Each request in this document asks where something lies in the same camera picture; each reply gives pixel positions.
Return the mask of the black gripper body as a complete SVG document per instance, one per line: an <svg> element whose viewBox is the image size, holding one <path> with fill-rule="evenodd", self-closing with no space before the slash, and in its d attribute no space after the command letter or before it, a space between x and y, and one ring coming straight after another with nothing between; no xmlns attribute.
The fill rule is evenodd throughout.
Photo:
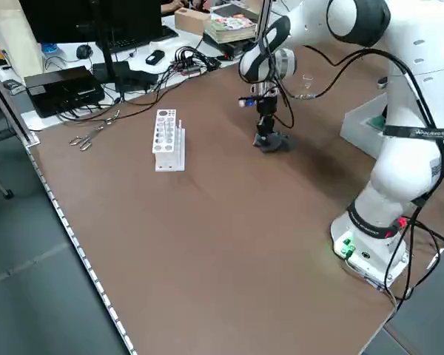
<svg viewBox="0 0 444 355"><path fill-rule="evenodd" d="M256 108L261 117L271 117L277 112L277 96L259 96L256 98Z"/></svg>

